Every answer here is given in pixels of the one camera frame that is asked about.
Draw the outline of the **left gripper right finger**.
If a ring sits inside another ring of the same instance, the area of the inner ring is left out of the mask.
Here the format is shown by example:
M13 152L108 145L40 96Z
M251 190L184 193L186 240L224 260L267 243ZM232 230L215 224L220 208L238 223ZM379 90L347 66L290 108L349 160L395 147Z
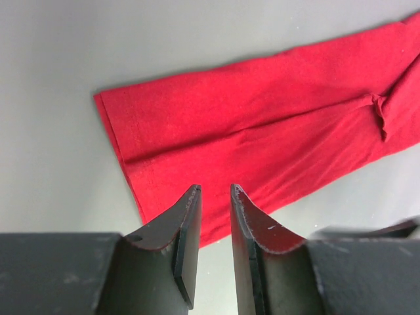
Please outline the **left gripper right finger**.
M231 235L239 314L323 314L306 239L230 188Z

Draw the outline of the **dark red t shirt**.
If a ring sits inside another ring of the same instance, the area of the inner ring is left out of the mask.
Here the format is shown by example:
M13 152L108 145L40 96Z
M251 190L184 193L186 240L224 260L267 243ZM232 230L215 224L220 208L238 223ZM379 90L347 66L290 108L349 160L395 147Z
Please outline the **dark red t shirt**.
M267 213L419 143L419 14L94 102L143 223L193 184L200 243L230 233L230 186Z

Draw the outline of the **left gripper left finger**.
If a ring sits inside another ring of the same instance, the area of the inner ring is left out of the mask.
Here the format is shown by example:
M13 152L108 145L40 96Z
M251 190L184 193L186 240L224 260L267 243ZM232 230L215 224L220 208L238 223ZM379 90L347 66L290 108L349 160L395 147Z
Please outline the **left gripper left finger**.
M201 186L118 241L99 314L187 314L194 307Z

